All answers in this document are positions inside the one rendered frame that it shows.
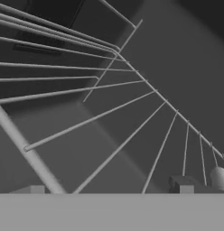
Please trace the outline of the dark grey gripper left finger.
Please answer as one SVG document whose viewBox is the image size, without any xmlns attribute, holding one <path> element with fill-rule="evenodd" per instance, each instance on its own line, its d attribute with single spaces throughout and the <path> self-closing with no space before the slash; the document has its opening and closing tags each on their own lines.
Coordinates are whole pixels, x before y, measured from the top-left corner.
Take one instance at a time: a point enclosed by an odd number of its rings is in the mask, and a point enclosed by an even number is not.
<svg viewBox="0 0 224 231">
<path fill-rule="evenodd" d="M 9 189 L 10 193 L 18 194 L 51 194 L 51 191 L 38 180 L 28 180 Z"/>
</svg>

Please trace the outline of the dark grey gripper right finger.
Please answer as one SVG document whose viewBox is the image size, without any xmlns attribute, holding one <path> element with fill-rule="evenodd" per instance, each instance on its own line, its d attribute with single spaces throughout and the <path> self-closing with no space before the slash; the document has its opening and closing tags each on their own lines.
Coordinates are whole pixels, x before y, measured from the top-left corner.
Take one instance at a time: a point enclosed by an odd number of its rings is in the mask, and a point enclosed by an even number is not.
<svg viewBox="0 0 224 231">
<path fill-rule="evenodd" d="M 214 194 L 224 193 L 222 189 L 216 189 L 210 186 L 200 184 L 191 176 L 171 176 L 169 178 L 170 193 L 199 193 L 199 194 Z"/>
</svg>

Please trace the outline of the pale grey fish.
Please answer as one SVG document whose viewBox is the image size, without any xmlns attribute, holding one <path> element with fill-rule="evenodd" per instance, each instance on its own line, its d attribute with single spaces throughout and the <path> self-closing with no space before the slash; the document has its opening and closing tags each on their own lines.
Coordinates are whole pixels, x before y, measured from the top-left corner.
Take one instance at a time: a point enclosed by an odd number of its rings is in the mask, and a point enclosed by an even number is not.
<svg viewBox="0 0 224 231">
<path fill-rule="evenodd" d="M 210 173 L 210 178 L 214 188 L 224 191 L 224 168 L 215 167 Z"/>
</svg>

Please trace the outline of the dark grey oven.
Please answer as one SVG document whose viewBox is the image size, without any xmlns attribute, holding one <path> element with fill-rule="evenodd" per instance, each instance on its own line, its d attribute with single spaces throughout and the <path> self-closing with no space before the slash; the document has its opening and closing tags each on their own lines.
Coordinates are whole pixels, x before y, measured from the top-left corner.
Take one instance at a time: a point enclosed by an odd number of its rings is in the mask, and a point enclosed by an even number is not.
<svg viewBox="0 0 224 231">
<path fill-rule="evenodd" d="M 121 52 L 224 155 L 224 0 L 106 0 L 137 25 Z M 57 32 L 118 51 L 133 27 L 99 0 L 0 0 L 25 13 L 99 39 Z M 116 54 L 0 23 L 0 193 L 52 178 L 73 193 L 162 103 L 155 93 L 29 152 L 71 126 L 152 90 Z M 94 89 L 87 101 L 83 99 Z M 142 193 L 175 113 L 165 105 L 81 193 Z M 165 193 L 182 175 L 187 124 L 177 116 L 146 193 Z M 189 127 L 185 175 L 204 184 L 200 137 Z M 223 157 L 203 140 L 206 183 Z"/>
</svg>

